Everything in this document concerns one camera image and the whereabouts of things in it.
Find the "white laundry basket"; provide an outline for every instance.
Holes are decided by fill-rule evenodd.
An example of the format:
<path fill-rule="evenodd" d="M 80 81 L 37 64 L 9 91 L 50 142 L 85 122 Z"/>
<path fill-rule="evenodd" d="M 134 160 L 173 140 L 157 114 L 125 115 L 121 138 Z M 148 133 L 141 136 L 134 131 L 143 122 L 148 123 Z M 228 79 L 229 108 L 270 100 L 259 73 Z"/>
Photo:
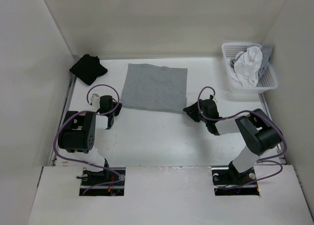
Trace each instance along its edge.
<path fill-rule="evenodd" d="M 263 93 L 270 89 L 276 89 L 278 87 L 278 81 L 273 69 L 273 66 L 270 65 L 268 70 L 259 80 L 257 86 L 252 87 L 243 87 L 242 84 L 231 78 L 230 74 L 230 60 L 235 58 L 239 52 L 244 52 L 248 47 L 252 46 L 261 46 L 257 43 L 244 43 L 244 42 L 231 42 L 224 43 L 222 48 L 222 53 L 225 61 L 225 68 L 228 77 L 229 89 L 232 93 L 235 94 L 253 94 L 253 93 Z"/>

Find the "gray cloth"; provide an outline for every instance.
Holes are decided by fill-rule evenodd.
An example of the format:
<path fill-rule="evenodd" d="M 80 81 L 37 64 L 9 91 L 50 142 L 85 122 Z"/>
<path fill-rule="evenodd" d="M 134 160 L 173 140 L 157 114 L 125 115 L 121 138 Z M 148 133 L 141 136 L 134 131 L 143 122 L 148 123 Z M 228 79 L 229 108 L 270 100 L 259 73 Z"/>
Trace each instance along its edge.
<path fill-rule="evenodd" d="M 261 48 L 263 59 L 261 63 L 261 68 L 259 69 L 259 72 L 258 72 L 259 79 L 261 79 L 264 73 L 268 70 L 268 67 L 272 58 L 273 48 L 274 46 L 272 45 L 263 45 Z"/>
<path fill-rule="evenodd" d="M 187 69 L 129 64 L 123 107 L 181 113 L 186 107 Z"/>

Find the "screw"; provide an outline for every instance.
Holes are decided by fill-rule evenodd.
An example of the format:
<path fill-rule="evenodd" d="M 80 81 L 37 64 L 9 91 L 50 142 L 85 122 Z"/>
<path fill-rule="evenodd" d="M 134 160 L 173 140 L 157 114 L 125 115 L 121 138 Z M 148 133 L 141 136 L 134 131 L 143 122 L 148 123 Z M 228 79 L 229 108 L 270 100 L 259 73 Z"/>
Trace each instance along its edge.
<path fill-rule="evenodd" d="M 124 181 L 126 179 L 126 177 L 125 177 L 125 175 L 121 174 L 119 179 L 120 179 L 120 181 Z"/>
<path fill-rule="evenodd" d="M 253 180 L 255 180 L 255 179 L 256 179 L 256 176 L 255 176 L 255 174 L 254 174 L 254 173 L 250 173 L 250 174 L 249 174 L 249 177 L 250 177 L 250 178 L 252 178 Z"/>
<path fill-rule="evenodd" d="M 219 180 L 219 174 L 218 173 L 214 173 L 212 177 L 213 177 L 214 181 Z"/>

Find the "black cloth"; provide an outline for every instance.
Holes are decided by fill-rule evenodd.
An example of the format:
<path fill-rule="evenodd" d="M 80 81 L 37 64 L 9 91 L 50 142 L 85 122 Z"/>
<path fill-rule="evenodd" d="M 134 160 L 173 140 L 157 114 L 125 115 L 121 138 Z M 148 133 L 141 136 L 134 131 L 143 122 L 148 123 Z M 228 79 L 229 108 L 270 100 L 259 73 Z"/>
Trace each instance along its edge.
<path fill-rule="evenodd" d="M 104 75 L 108 70 L 100 64 L 97 56 L 85 54 L 72 66 L 70 72 L 81 79 L 85 84 L 91 85 L 97 77 Z"/>

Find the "white floor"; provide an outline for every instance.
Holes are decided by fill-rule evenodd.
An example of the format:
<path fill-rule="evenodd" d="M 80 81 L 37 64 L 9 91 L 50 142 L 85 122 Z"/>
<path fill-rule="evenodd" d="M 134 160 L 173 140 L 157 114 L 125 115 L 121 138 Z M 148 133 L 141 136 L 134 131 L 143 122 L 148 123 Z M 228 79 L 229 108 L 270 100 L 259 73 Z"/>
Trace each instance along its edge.
<path fill-rule="evenodd" d="M 233 197 L 214 195 L 210 167 L 128 167 L 123 197 L 79 197 L 81 172 L 45 167 L 28 225 L 313 225 L 293 166 Z"/>
<path fill-rule="evenodd" d="M 196 102 L 200 90 L 210 85 L 216 89 L 218 111 L 221 116 L 232 115 L 241 110 L 262 109 L 259 96 L 233 96 L 228 91 L 224 64 L 221 58 L 176 58 L 102 60 L 108 73 L 91 85 L 77 79 L 70 110 L 95 111 L 86 102 L 90 87 L 109 84 L 121 94 L 129 63 L 148 63 L 157 66 L 187 68 L 187 105 Z M 106 87 L 92 91 L 99 95 L 112 95 Z M 211 94 L 205 91 L 202 98 Z M 122 108 L 110 130 L 95 133 L 95 147 L 108 159 L 111 167 L 125 166 L 217 166 L 227 165 L 243 149 L 245 143 L 240 134 L 214 136 L 204 123 L 195 123 L 185 114 L 139 111 Z M 69 158 L 73 154 L 60 150 Z M 267 155 L 276 154 L 276 149 Z M 78 165 L 58 159 L 56 165 Z"/>

